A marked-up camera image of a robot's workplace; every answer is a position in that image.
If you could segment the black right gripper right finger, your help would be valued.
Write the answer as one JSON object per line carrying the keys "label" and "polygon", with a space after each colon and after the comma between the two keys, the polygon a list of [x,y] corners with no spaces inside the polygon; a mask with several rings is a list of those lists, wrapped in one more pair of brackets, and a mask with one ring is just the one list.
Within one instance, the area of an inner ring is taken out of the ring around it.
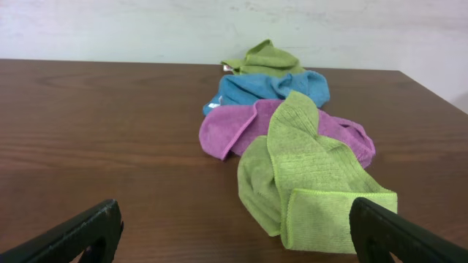
{"label": "black right gripper right finger", "polygon": [[467,250],[358,197],[350,210],[350,233],[360,262],[467,263]]}

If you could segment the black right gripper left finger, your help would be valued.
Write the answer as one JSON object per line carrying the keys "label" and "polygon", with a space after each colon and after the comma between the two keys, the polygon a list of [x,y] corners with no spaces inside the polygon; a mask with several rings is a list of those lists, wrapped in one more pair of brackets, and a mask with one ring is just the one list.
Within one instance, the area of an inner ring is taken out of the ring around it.
{"label": "black right gripper left finger", "polygon": [[2,262],[111,263],[123,232],[118,202],[106,199],[68,221],[1,254]]}

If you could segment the light green microfiber cloth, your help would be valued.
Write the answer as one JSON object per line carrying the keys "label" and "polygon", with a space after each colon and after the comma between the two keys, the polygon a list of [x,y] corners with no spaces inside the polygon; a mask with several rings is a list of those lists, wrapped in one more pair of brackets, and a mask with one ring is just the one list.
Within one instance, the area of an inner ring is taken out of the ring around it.
{"label": "light green microfiber cloth", "polygon": [[271,116],[267,134],[240,159],[239,197],[286,249],[352,254],[353,201],[365,197],[396,212],[398,197],[362,168],[350,147],[318,128],[315,103],[291,92]]}

